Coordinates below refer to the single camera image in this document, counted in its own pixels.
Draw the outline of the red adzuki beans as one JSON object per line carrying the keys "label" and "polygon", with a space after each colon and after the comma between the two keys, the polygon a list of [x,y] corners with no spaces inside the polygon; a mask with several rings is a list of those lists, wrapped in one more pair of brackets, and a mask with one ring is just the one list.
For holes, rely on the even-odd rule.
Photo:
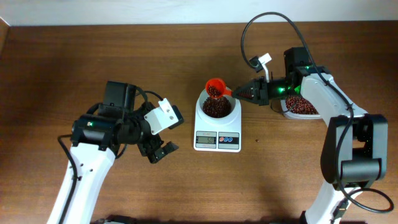
{"label": "red adzuki beans", "polygon": [[299,96],[287,98],[285,106],[289,112],[296,114],[318,114],[318,111],[308,100]]}

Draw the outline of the white round bowl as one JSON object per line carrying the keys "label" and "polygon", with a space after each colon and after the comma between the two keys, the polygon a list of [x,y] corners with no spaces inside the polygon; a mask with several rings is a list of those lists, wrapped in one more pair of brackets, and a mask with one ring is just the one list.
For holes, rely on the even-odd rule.
{"label": "white round bowl", "polygon": [[215,122],[215,121],[220,121],[220,122],[227,123],[227,122],[233,120],[237,116],[237,114],[241,111],[239,100],[237,100],[235,98],[232,98],[231,96],[224,96],[231,103],[231,112],[230,112],[230,114],[225,116],[225,117],[223,117],[223,118],[212,118],[212,117],[206,115],[203,112],[203,110],[202,110],[203,103],[208,97],[210,97],[210,96],[207,94],[206,90],[203,90],[200,93],[200,96],[198,98],[197,108],[196,108],[197,116],[199,118],[205,120],[208,123]]}

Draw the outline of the beans in white bowl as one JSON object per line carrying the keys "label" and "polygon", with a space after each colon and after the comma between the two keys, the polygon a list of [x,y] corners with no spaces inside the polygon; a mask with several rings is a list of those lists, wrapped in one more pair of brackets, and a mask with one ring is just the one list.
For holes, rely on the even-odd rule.
{"label": "beans in white bowl", "polygon": [[208,97],[203,103],[202,110],[212,118],[223,118],[230,114],[231,103],[226,97],[217,99]]}

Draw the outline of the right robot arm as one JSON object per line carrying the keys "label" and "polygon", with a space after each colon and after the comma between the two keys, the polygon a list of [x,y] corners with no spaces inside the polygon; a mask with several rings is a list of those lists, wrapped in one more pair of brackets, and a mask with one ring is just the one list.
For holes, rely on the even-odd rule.
{"label": "right robot arm", "polygon": [[259,106],[285,96],[301,96],[317,110],[328,129],[320,158],[324,178],[312,206],[302,212],[301,223],[339,223],[350,205],[374,213],[387,209],[365,206],[356,197],[374,192],[372,184],[384,178],[387,166],[387,119],[369,114],[353,103],[337,86],[324,66],[317,66],[305,47],[284,52],[285,78],[268,75],[253,79],[232,92],[232,97]]}

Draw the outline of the white digital kitchen scale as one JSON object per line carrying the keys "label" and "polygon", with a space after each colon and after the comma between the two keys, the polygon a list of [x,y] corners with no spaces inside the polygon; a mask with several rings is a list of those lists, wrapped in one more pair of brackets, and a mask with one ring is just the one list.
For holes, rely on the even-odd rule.
{"label": "white digital kitchen scale", "polygon": [[220,121],[208,123],[197,116],[195,109],[193,148],[196,151],[239,152],[242,148],[241,117],[240,111],[233,120],[227,123]]}

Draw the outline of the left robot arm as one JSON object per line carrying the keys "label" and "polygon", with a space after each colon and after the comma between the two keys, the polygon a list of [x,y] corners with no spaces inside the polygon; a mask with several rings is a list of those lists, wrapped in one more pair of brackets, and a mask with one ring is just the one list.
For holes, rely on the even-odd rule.
{"label": "left robot arm", "polygon": [[72,145],[66,147],[63,135],[57,138],[68,166],[49,223],[89,223],[105,177],[129,145],[152,164],[178,149],[159,134],[181,125],[183,116],[166,98],[155,107],[147,94],[138,86],[108,81],[103,102],[74,121],[66,136]]}

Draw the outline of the orange plastic measuring scoop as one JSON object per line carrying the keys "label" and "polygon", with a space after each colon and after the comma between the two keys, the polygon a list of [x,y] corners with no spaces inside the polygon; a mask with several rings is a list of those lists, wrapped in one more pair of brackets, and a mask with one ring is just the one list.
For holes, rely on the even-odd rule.
{"label": "orange plastic measuring scoop", "polygon": [[220,78],[212,78],[205,85],[207,94],[214,98],[222,98],[224,96],[232,96],[232,91],[226,88],[226,83]]}

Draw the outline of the clear plastic container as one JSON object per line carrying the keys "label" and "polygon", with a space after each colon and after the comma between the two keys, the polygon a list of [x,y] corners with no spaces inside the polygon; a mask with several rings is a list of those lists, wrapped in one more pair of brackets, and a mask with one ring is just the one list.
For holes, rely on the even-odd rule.
{"label": "clear plastic container", "polygon": [[283,111],[283,115],[288,119],[321,119],[322,117],[318,114],[296,114],[289,112],[285,106],[285,100],[280,101],[280,105]]}

